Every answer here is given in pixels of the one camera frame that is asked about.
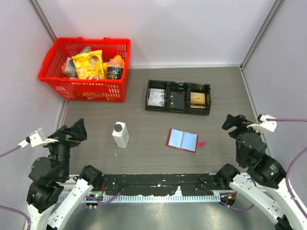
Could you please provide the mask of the red leather card holder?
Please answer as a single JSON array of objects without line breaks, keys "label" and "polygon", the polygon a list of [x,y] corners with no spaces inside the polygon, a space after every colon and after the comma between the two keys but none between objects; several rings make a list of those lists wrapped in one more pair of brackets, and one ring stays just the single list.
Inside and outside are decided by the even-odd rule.
[{"label": "red leather card holder", "polygon": [[199,135],[171,128],[165,145],[179,150],[195,153],[197,147],[206,145],[206,141],[198,141]]}]

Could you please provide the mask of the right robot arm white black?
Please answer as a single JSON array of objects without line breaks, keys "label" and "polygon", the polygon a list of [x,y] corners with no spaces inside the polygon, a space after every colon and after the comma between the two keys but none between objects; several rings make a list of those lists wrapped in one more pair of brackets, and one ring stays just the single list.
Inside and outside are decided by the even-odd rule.
[{"label": "right robot arm white black", "polygon": [[246,178],[236,167],[226,164],[217,172],[217,185],[229,187],[242,194],[266,215],[277,230],[305,230],[307,208],[290,183],[290,172],[294,164],[306,153],[303,149],[290,163],[287,170],[266,153],[267,144],[261,134],[274,132],[278,122],[306,122],[300,118],[275,118],[259,115],[253,123],[244,115],[228,114],[222,126],[232,127],[229,136],[235,139],[236,161],[247,169]]}]

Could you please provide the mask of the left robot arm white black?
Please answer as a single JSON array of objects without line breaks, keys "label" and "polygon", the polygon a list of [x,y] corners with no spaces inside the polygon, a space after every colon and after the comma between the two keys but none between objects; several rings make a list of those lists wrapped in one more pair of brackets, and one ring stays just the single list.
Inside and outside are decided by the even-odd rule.
[{"label": "left robot arm white black", "polygon": [[42,146],[49,150],[47,157],[36,159],[28,177],[32,180],[27,194],[29,230],[61,230],[79,203],[91,191],[102,187],[103,174],[91,165],[84,166],[74,187],[61,205],[55,209],[58,197],[69,180],[70,151],[87,139],[84,119],[72,126],[63,125],[45,137],[41,129],[29,134],[26,141],[31,147]]}]

